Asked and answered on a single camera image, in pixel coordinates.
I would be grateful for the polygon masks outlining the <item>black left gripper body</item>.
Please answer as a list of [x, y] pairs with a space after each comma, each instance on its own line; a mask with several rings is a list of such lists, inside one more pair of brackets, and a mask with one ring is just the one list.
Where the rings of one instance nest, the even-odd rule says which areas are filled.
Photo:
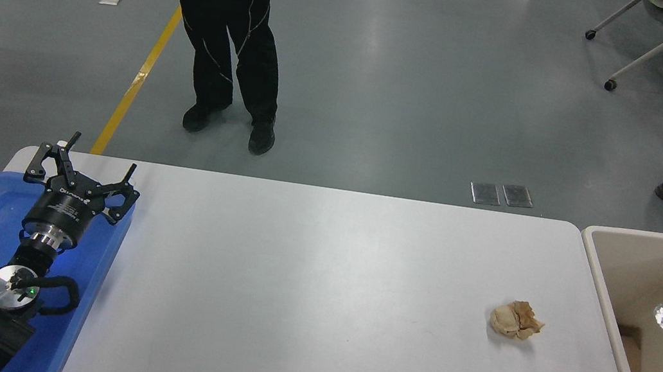
[[81, 173], [71, 186], [65, 175], [53, 176], [45, 182], [46, 190], [23, 220], [28, 233], [48, 226], [64, 232], [69, 239], [81, 240], [90, 222], [103, 209], [104, 199], [97, 190], [101, 184]]

